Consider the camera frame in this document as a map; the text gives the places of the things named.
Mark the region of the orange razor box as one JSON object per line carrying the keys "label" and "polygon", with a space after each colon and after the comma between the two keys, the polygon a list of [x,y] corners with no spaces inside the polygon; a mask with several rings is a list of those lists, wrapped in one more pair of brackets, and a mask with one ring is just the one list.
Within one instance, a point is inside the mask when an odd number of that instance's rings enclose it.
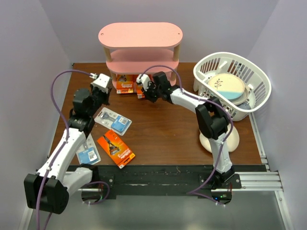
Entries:
{"label": "orange razor box", "polygon": [[133,151],[113,130],[106,132],[97,142],[120,169],[135,158]]}
{"label": "orange razor box", "polygon": [[137,93],[138,99],[142,99],[142,98],[145,97],[144,94],[143,94],[143,88],[142,88],[141,85],[137,85],[137,84],[136,84],[136,93]]}
{"label": "orange razor box", "polygon": [[117,94],[134,93],[134,76],[130,74],[119,74],[116,80]]}

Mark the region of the pink three-tier wooden shelf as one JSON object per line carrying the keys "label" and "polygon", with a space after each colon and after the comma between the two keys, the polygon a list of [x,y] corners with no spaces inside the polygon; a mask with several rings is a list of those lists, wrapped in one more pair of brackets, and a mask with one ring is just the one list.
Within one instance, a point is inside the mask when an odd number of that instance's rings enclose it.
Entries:
{"label": "pink three-tier wooden shelf", "polygon": [[116,89],[117,75],[136,77],[146,72],[152,75],[163,71],[171,85],[176,83],[172,71],[179,64],[182,30],[167,22],[111,23],[98,33],[106,56],[106,65]]}

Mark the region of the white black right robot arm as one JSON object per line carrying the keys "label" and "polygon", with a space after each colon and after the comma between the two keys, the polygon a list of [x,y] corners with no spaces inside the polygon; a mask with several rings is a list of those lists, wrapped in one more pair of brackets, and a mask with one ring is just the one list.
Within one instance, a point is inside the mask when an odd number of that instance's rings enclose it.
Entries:
{"label": "white black right robot arm", "polygon": [[219,99],[199,97],[179,85],[171,85],[164,72],[158,72],[151,78],[140,74],[136,82],[142,85],[145,99],[155,103],[161,98],[196,114],[199,130],[208,139],[213,155],[213,171],[204,183],[213,177],[217,187],[225,188],[229,185],[235,171],[229,158],[226,140],[233,129],[233,122]]}

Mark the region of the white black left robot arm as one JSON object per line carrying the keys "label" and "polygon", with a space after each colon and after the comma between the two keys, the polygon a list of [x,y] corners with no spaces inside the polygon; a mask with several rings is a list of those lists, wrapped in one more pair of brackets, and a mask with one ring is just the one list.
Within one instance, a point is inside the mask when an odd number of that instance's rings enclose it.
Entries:
{"label": "white black left robot arm", "polygon": [[108,105],[111,86],[91,84],[74,93],[68,127],[47,162],[34,174],[24,179],[27,206],[60,214],[69,198],[82,186],[94,188],[99,184],[99,172],[95,166],[81,164],[72,174],[66,171],[77,150],[91,133],[94,114],[102,105]]}

